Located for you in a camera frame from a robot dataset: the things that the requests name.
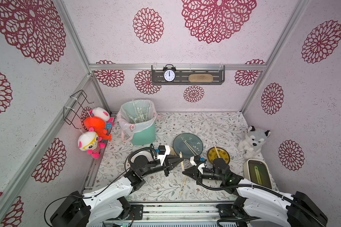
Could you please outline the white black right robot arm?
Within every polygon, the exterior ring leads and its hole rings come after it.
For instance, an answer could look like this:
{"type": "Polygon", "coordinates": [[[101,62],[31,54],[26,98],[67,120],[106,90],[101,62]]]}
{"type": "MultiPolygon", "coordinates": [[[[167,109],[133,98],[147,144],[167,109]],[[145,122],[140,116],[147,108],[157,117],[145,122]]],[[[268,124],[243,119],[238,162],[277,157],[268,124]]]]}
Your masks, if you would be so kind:
{"type": "Polygon", "coordinates": [[[251,221],[263,219],[282,227],[325,227],[327,216],[304,193],[281,193],[258,185],[233,173],[222,159],[213,161],[211,168],[204,159],[191,158],[192,167],[182,173],[211,191],[225,191],[237,196],[231,205],[218,207],[217,225],[233,222],[248,227],[251,221]]]}

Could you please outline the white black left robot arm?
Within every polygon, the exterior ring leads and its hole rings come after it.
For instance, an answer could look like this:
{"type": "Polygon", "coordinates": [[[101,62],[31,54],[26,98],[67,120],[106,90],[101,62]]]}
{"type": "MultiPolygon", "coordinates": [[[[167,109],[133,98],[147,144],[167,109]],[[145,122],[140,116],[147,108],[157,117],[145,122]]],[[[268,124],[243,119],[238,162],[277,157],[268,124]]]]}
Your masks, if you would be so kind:
{"type": "Polygon", "coordinates": [[[130,167],[109,185],[90,193],[75,191],[62,197],[62,204],[45,223],[49,227],[91,227],[107,219],[125,219],[131,211],[126,197],[145,184],[144,177],[157,172],[168,176],[183,160],[171,155],[167,145],[138,149],[126,158],[130,167]]]}

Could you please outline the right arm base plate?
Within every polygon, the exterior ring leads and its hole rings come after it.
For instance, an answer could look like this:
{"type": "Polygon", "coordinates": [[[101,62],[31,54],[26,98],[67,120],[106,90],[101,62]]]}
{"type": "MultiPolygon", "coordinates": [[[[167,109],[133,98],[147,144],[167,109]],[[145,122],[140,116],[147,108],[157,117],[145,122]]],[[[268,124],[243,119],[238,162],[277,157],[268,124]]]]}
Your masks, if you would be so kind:
{"type": "Polygon", "coordinates": [[[220,203],[216,206],[221,219],[253,219],[255,217],[249,216],[243,208],[234,205],[233,203],[220,203]]]}

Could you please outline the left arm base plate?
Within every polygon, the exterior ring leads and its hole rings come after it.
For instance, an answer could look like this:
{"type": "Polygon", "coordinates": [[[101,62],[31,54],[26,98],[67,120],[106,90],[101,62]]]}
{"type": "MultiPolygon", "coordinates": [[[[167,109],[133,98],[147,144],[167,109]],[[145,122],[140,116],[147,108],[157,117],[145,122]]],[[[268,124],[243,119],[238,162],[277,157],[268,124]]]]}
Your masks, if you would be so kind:
{"type": "Polygon", "coordinates": [[[125,207],[121,214],[117,217],[119,220],[142,220],[144,214],[144,206],[142,204],[130,205],[125,207]]]}

